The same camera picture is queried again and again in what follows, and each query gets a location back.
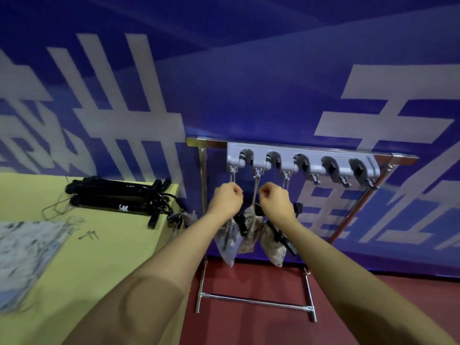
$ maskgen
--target wall-mounted mop holder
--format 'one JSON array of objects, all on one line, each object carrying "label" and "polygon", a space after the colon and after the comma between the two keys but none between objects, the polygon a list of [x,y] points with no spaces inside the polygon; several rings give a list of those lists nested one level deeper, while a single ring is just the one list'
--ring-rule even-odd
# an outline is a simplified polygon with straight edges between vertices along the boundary
[{"label": "wall-mounted mop holder", "polygon": [[334,183],[348,188],[351,185],[348,179],[354,176],[359,185],[375,190],[378,188],[375,182],[380,177],[379,165],[369,153],[227,143],[227,170],[233,180],[238,170],[248,163],[254,175],[262,176],[276,167],[286,188],[299,166],[305,177],[316,185],[321,183],[321,177],[328,175]]},{"label": "wall-mounted mop holder", "polygon": [[[351,222],[354,215],[370,199],[374,190],[378,189],[391,171],[397,165],[410,166],[417,162],[418,157],[414,155],[389,154],[379,152],[360,152],[354,150],[339,150],[314,147],[298,147],[291,145],[264,145],[260,143],[244,143],[226,141],[213,138],[187,137],[187,146],[198,147],[200,156],[201,171],[201,196],[203,213],[207,210],[207,149],[227,149],[227,170],[230,172],[230,181],[235,181],[236,173],[240,168],[250,164],[253,168],[256,186],[266,171],[276,167],[283,177],[283,187],[288,186],[291,177],[302,171],[306,179],[318,185],[321,177],[329,176],[332,181],[342,184],[345,187],[353,185],[354,176],[359,185],[366,189],[361,197],[355,202],[348,214],[338,225],[336,231],[329,238],[328,242],[333,243],[341,232]],[[293,305],[275,303],[272,301],[237,298],[228,295],[211,294],[203,291],[206,266],[208,264],[206,255],[203,258],[203,270],[201,272],[200,288],[195,312],[200,312],[201,300],[212,298],[219,300],[240,301],[256,305],[275,306],[280,308],[302,310],[310,313],[313,322],[317,322],[313,298],[311,295],[308,275],[310,272],[306,266],[303,267],[306,289],[310,305]]]}]

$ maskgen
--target hand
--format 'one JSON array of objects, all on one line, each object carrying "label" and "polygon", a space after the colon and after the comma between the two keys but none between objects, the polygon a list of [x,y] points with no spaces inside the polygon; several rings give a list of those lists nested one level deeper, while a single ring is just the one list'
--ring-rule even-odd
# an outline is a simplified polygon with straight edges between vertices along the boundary
[{"label": "hand", "polygon": [[236,183],[225,183],[214,191],[208,213],[222,216],[227,221],[238,213],[242,205],[243,190]]},{"label": "hand", "polygon": [[265,215],[276,226],[295,220],[294,207],[287,190],[276,184],[266,183],[259,189],[259,197]]}]

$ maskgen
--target metal rack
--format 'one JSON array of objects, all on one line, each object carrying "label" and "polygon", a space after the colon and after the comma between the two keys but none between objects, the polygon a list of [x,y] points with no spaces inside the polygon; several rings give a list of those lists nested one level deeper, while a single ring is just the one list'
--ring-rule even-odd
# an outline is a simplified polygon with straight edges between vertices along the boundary
[{"label": "metal rack", "polygon": [[[200,157],[200,172],[201,172],[201,198],[202,198],[202,208],[203,214],[207,211],[207,149],[226,149],[227,143],[245,143],[245,142],[237,142],[231,140],[221,140],[221,139],[214,139],[214,138],[203,138],[203,137],[187,137],[187,146],[193,146],[198,148],[198,153]],[[381,185],[391,174],[392,170],[394,170],[395,166],[399,165],[406,165],[410,166],[413,165],[419,159],[417,156],[414,155],[402,155],[402,154],[390,154],[390,153],[378,153],[378,152],[366,152],[366,151],[355,151],[355,150],[341,150],[341,149],[331,149],[331,148],[316,148],[316,147],[306,147],[306,146],[297,146],[297,145],[285,145],[285,144],[264,144],[264,143],[255,143],[250,142],[250,144],[256,144],[261,146],[270,146],[276,148],[300,148],[304,150],[310,151],[323,151],[327,152],[328,154],[337,153],[356,153],[357,155],[360,154],[368,154],[372,155],[375,158],[375,161],[380,167],[380,176],[375,180],[375,185]],[[363,195],[356,201],[354,206],[350,209],[348,214],[344,217],[342,222],[337,227],[336,231],[331,235],[328,242],[332,244],[341,234],[341,232],[347,227],[350,221],[353,219],[355,214],[365,205],[365,203],[370,199],[374,190],[368,188],[364,191]],[[236,298],[232,296],[220,295],[220,294],[210,294],[203,291],[203,284],[204,278],[206,274],[206,266],[208,264],[207,257],[204,256],[203,259],[203,271],[201,274],[200,280],[200,288],[198,290],[198,300],[196,303],[195,312],[200,312],[201,306],[201,299],[202,298],[211,298],[211,299],[219,299],[219,300],[228,300],[228,301],[241,301],[250,304],[257,304],[257,305],[269,305],[287,309],[294,309],[294,310],[302,310],[306,312],[310,312],[312,316],[312,321],[317,322],[315,307],[313,305],[313,298],[311,296],[310,284],[308,281],[308,275],[310,272],[307,268],[304,268],[304,275],[308,290],[308,296],[310,299],[310,305],[293,305],[293,304],[283,304],[283,303],[275,303],[271,301],[264,301],[264,300],[256,300],[256,299],[245,299],[245,298]]]}]

